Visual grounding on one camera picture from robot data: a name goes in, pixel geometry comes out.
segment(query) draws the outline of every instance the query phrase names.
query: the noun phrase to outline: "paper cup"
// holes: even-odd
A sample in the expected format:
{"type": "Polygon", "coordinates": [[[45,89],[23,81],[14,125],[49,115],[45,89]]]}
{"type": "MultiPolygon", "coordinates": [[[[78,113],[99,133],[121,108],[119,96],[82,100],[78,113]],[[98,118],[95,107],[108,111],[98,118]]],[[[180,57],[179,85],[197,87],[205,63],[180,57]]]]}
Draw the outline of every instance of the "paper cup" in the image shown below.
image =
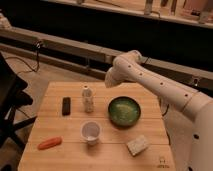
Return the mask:
{"type": "Polygon", "coordinates": [[[99,139],[100,126],[96,122],[87,122],[82,126],[81,134],[88,145],[95,145],[99,139]]]}

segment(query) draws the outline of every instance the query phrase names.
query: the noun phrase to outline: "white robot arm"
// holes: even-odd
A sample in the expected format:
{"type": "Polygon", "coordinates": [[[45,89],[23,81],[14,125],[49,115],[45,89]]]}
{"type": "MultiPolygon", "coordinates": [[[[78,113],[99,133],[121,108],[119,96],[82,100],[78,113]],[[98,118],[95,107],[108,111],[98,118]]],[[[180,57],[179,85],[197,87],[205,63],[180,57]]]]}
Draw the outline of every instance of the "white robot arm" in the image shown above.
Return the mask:
{"type": "Polygon", "coordinates": [[[106,87],[116,86],[128,78],[173,105],[195,123],[189,171],[213,170],[213,99],[143,68],[139,65],[141,59],[136,50],[117,56],[106,74],[106,87]]]}

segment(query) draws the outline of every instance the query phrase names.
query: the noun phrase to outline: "bowl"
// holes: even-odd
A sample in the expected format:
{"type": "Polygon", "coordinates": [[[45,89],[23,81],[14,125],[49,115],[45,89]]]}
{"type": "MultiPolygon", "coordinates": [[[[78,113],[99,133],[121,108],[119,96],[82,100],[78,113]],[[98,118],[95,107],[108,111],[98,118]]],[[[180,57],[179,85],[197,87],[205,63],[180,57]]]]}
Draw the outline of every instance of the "bowl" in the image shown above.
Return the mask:
{"type": "Polygon", "coordinates": [[[136,124],[141,115],[139,104],[132,98],[120,96],[108,106],[109,118],[117,126],[129,127],[136,124]]]}

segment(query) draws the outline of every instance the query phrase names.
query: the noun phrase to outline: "sponge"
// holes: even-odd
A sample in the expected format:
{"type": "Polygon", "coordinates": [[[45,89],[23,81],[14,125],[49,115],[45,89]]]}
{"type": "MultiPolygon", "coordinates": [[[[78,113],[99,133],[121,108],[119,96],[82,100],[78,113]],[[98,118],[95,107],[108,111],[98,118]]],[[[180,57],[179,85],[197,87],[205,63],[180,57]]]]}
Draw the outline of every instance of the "sponge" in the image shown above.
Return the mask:
{"type": "Polygon", "coordinates": [[[131,140],[128,143],[126,143],[126,145],[129,149],[130,153],[133,156],[136,156],[141,151],[143,151],[149,147],[149,142],[144,135],[140,135],[136,139],[131,140]]]}

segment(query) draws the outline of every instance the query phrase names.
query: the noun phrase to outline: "carrot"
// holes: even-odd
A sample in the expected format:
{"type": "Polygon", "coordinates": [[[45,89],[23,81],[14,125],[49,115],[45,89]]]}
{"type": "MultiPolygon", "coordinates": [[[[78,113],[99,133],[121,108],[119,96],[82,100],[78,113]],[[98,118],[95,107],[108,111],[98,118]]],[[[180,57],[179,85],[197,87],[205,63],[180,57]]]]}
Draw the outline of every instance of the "carrot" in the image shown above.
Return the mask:
{"type": "Polygon", "coordinates": [[[45,150],[51,147],[54,147],[56,145],[60,145],[62,143],[62,138],[61,137],[54,137],[48,140],[45,140],[41,142],[37,148],[38,150],[45,150]]]}

